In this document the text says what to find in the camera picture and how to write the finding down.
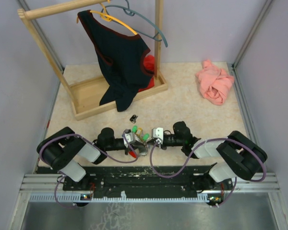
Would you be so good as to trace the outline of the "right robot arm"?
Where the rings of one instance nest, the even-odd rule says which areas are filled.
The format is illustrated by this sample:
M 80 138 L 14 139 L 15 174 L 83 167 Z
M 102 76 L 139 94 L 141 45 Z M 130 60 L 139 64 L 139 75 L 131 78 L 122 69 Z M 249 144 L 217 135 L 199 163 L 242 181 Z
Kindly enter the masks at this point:
M 188 159 L 221 157 L 223 161 L 212 165 L 205 177 L 204 182 L 209 189 L 217 189 L 222 181 L 231 178 L 256 182 L 254 175 L 259 171 L 263 175 L 258 182 L 266 178 L 266 152 L 241 132 L 235 130 L 225 138 L 203 140 L 193 136 L 183 121 L 176 122 L 173 131 L 166 134 L 163 128 L 154 128 L 148 144 L 161 149 L 180 147 Z

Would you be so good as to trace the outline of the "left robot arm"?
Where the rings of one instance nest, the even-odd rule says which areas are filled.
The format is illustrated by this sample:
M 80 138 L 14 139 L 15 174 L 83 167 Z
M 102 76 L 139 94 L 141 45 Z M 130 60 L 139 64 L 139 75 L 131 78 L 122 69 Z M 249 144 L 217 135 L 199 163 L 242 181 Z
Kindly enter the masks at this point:
M 65 127 L 43 140 L 36 151 L 41 161 L 71 178 L 78 189 L 85 190 L 90 185 L 90 178 L 86 175 L 85 169 L 75 161 L 75 156 L 98 165 L 109 157 L 109 151 L 128 152 L 135 148 L 135 143 L 135 134 L 130 130 L 124 131 L 121 138 L 115 138 L 114 130 L 106 127 L 101 130 L 95 141 L 90 142 L 71 128 Z

